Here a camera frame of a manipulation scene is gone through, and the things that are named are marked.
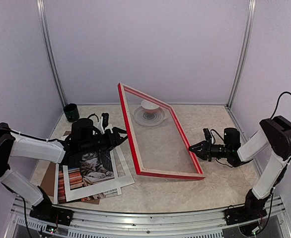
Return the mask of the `red wooden picture frame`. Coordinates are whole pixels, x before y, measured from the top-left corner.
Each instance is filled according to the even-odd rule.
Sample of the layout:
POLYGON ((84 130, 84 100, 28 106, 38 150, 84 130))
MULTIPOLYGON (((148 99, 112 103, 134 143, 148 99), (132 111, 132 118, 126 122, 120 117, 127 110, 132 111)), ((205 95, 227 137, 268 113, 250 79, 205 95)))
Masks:
POLYGON ((137 89, 134 89, 128 85, 125 85, 123 83, 119 83, 117 85, 118 87, 118 94, 120 98, 120 104, 122 108, 122 113, 123 113, 123 118, 125 122, 125 127, 127 131, 127 137, 128 137, 128 142, 130 146, 130 151, 132 154, 132 159, 134 162, 134 167, 136 174, 139 176, 148 176, 148 177, 157 177, 157 178, 165 178, 165 179, 187 179, 187 180, 203 180, 206 176, 204 175, 202 168, 196 159, 196 156, 193 152, 189 151, 189 140, 178 120, 178 117, 175 113, 175 110, 173 107, 155 97, 152 97, 146 93, 143 93, 137 89), (128 92, 130 94, 133 94, 135 96, 138 96, 142 99, 145 99, 149 102, 155 103, 169 111, 171 114, 171 117, 173 119, 173 122, 176 126, 176 129, 178 130, 178 133, 180 134, 180 137, 185 145, 185 148, 192 160, 192 163, 195 167, 196 172, 195 173, 184 173, 184 172, 172 172, 172 171, 161 171, 161 170, 155 170, 155 169, 146 169, 143 166, 142 163, 142 157, 138 148, 137 140, 136 140, 136 135, 134 132, 134 128, 132 125, 132 120, 129 114, 129 109, 128 109, 128 103, 126 99, 125 93, 128 92))

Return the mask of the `white mat board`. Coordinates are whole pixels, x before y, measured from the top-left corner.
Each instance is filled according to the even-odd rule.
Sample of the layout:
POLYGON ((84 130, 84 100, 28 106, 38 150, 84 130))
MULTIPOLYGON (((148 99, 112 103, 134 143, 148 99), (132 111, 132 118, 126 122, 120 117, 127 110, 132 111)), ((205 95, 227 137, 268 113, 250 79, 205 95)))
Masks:
POLYGON ((81 199, 88 196, 92 196, 92 195, 96 195, 96 194, 100 194, 100 193, 107 192, 113 189, 122 188, 122 187, 135 183, 130 173, 125 157, 123 155, 123 152, 121 150, 121 147, 120 146, 116 147, 114 151, 119 158, 120 164, 125 174, 122 177, 114 176, 113 179, 108 180, 108 181, 102 181, 94 185, 85 186, 85 187, 71 190, 68 167, 63 166, 64 187, 65 187, 65 196, 66 196, 67 202, 81 199))

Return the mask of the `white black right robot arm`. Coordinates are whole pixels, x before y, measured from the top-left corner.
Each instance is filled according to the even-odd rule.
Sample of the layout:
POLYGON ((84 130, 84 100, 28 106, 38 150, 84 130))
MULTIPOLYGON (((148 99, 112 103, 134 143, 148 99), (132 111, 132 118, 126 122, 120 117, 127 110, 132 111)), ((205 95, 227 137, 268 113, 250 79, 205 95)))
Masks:
POLYGON ((283 116, 276 116, 261 120, 259 125, 244 144, 240 142, 240 132, 236 128, 224 129, 222 144, 216 144, 211 131, 205 128, 205 140, 189 147, 189 151, 202 160, 226 159, 233 168, 267 155, 265 168, 257 183, 247 192, 243 207, 238 210, 245 220, 253 219, 264 209, 291 159, 291 122, 283 116))

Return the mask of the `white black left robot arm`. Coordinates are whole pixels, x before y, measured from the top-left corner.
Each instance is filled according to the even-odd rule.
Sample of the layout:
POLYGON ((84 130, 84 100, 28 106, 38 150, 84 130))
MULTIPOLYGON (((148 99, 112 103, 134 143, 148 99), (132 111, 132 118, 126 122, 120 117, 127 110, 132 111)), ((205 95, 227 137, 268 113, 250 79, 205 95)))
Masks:
POLYGON ((81 118, 72 123, 66 139, 44 139, 12 130, 0 123, 0 183, 27 201, 43 219, 56 216, 56 209, 45 191, 9 165, 12 157, 71 165, 84 154, 111 151, 128 138, 124 129, 108 128, 106 122, 95 126, 93 120, 81 118))

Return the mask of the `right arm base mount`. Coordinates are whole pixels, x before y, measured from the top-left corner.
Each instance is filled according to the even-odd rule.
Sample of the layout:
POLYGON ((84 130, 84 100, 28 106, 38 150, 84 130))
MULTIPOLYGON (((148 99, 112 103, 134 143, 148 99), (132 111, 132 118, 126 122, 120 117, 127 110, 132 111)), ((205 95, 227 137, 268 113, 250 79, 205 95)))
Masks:
POLYGON ((251 213, 247 213, 243 206, 233 207, 224 210, 225 222, 226 225, 235 225, 238 223, 244 223, 247 221, 252 221, 255 219, 260 219, 261 217, 267 216, 267 211, 261 208, 258 211, 252 211, 251 213))

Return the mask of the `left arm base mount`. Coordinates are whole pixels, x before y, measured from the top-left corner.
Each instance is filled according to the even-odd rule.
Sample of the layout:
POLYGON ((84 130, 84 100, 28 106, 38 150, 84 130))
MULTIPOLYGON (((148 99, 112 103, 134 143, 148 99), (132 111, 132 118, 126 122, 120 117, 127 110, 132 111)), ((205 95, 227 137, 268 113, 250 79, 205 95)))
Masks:
POLYGON ((40 203, 32 207, 30 217, 56 225, 70 226, 73 218, 73 211, 55 207, 48 203, 40 203))

